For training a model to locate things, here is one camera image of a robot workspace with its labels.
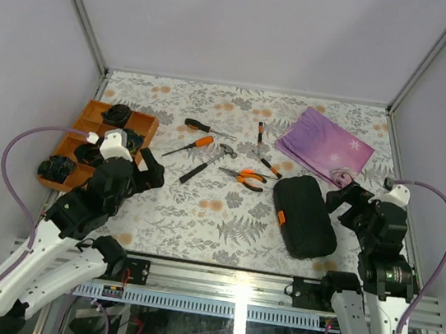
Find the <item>black plastic tool case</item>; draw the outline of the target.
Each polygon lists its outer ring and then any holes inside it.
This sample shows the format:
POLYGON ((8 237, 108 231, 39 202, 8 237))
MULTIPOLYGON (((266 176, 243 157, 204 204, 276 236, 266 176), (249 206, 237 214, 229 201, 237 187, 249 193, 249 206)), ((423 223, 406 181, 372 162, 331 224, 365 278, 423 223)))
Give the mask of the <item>black plastic tool case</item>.
POLYGON ((316 179, 283 178, 272 193, 281 236, 292 258, 313 259, 335 252, 337 236, 316 179))

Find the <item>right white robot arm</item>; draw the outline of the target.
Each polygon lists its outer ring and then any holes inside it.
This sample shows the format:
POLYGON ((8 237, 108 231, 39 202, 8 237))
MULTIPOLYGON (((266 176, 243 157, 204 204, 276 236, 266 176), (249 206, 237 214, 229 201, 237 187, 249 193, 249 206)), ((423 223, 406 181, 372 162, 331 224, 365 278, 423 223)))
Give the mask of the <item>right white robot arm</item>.
POLYGON ((341 334, 407 334, 404 313, 411 307, 415 277, 401 251, 410 195, 398 185, 375 196, 355 182, 326 195, 329 212, 350 205, 339 221, 360 246, 358 272, 330 271, 318 289, 318 302, 334 310, 341 334))

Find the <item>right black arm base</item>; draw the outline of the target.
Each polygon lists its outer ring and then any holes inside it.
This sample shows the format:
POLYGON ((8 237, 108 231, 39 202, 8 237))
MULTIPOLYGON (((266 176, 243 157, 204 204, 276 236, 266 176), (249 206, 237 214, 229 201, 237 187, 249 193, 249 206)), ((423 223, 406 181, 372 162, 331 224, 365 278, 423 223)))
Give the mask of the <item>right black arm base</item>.
POLYGON ((333 313, 331 306, 332 290, 327 284, 318 280, 293 277, 290 285, 293 308, 333 313))

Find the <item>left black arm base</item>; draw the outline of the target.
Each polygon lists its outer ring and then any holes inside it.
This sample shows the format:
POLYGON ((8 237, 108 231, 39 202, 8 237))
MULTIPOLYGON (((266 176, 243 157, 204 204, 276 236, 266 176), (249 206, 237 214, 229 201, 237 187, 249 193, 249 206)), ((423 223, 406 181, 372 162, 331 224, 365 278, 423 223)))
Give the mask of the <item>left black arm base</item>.
POLYGON ((151 262, 136 257, 128 257, 123 265, 117 264, 107 268, 103 278, 107 281, 117 281, 125 285, 145 285, 149 277, 151 262))

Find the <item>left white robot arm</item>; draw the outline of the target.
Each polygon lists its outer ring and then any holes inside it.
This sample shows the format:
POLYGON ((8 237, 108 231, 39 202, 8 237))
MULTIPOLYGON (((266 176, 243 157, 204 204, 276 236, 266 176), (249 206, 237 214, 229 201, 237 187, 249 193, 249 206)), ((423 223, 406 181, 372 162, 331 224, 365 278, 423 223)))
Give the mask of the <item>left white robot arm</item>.
POLYGON ((126 275, 125 249, 113 236, 100 236, 78 257, 45 272, 48 264, 75 248, 118 213, 123 202, 165 183, 164 167, 143 148, 140 170, 124 146, 103 142, 104 161, 91 178, 62 195, 29 238, 0 265, 0 334, 17 334, 26 320, 67 290, 97 277, 126 275))

